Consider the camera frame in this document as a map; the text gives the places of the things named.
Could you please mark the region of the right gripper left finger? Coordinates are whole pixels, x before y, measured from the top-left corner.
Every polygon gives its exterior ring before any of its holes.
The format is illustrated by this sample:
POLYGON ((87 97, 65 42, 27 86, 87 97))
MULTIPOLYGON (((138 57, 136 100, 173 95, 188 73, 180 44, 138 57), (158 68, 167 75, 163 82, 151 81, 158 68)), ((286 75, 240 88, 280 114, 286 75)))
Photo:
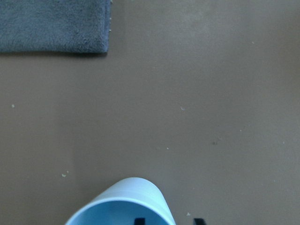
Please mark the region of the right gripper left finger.
POLYGON ((134 225, 145 225, 145 218, 143 217, 135 218, 134 225))

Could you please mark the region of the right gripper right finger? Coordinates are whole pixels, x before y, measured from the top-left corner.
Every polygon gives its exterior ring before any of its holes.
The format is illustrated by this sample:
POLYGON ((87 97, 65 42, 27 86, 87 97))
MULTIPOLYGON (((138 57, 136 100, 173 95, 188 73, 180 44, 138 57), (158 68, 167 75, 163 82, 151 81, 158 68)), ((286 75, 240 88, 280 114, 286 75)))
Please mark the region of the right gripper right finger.
POLYGON ((194 218, 194 225, 205 225, 205 220, 203 218, 194 218))

